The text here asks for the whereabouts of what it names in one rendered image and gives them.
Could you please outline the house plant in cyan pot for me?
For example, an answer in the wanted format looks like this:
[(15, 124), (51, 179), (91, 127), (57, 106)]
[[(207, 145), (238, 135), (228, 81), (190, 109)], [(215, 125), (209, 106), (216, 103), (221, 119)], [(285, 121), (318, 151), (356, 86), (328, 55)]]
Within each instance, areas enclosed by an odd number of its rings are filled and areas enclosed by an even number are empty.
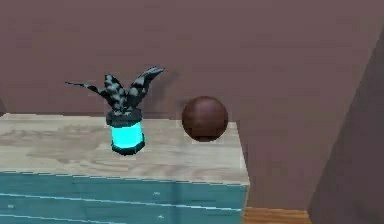
[(140, 74), (128, 88), (124, 88), (112, 74), (104, 76), (104, 88), (85, 83), (69, 82), (97, 93), (106, 100), (111, 110), (106, 115), (106, 124), (111, 133), (111, 149), (123, 156), (134, 155), (145, 146), (142, 130), (142, 112), (139, 104), (148, 93), (151, 82), (164, 68), (152, 67)]

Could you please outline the brown ball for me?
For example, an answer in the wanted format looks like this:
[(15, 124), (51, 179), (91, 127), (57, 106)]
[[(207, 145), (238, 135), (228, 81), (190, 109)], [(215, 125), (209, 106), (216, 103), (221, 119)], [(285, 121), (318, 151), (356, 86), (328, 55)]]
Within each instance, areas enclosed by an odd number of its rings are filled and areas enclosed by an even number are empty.
[(199, 96), (188, 100), (182, 111), (182, 127), (198, 142), (218, 139), (227, 129), (228, 112), (217, 98)]

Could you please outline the teal chest of drawers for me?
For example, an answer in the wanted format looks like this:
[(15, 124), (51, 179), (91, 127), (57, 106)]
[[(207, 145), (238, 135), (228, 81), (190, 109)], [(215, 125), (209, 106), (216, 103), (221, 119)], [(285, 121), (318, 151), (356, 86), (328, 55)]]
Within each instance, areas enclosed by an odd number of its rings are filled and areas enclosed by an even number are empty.
[(237, 127), (196, 142), (149, 119), (135, 155), (102, 117), (0, 117), (0, 224), (241, 224), (250, 185)]

